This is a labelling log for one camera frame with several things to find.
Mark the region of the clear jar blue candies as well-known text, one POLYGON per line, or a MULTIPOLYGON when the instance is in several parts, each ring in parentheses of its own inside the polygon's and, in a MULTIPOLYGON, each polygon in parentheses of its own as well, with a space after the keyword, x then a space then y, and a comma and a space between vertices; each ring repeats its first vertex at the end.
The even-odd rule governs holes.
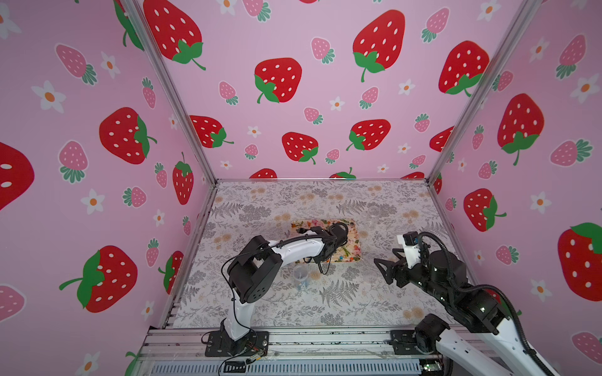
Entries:
POLYGON ((306 265, 297 265, 293 269, 293 279, 298 289, 305 288, 309 283, 309 267, 306 265))

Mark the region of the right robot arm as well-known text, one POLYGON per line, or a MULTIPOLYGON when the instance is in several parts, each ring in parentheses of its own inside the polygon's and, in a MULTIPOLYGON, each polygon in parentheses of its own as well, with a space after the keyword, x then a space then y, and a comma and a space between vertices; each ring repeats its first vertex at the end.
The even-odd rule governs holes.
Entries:
POLYGON ((402 247, 393 250, 397 261, 374 261, 385 282, 398 288, 417 286, 494 350, 500 362, 476 349, 434 314, 427 315, 415 327, 418 351, 439 353, 472 375, 557 374, 528 342, 509 298, 493 285, 471 285, 466 264, 439 237, 430 232, 408 232, 398 239, 402 247))

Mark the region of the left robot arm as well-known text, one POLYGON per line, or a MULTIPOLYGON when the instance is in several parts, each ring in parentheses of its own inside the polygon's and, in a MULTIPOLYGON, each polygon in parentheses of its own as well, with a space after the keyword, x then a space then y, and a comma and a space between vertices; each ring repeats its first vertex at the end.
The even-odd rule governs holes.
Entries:
POLYGON ((326 228, 302 230, 299 236, 281 241, 252 238, 221 269, 232 293, 232 310, 221 327, 227 338, 237 342, 251 332, 255 304, 270 290, 283 266, 308 261, 317 264, 321 274, 327 274, 329 268, 322 265, 346 245, 348 233, 348 225, 335 222, 326 228))

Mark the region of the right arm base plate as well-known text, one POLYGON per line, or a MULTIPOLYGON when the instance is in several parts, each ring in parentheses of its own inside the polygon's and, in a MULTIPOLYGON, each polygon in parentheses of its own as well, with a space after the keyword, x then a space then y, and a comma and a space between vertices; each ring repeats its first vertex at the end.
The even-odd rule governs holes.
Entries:
POLYGON ((417 356, 438 354, 436 337, 426 332, 394 330, 390 332, 390 344, 395 355, 417 356))

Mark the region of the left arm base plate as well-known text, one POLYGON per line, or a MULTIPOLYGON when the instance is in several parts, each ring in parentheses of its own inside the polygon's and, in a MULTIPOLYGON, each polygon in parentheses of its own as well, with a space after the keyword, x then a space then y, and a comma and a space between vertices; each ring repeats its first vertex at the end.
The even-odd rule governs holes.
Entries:
POLYGON ((235 341, 226 332, 210 332, 205 347, 205 357, 251 357, 263 354, 268 350, 269 337, 269 332, 251 330, 247 335, 235 341))

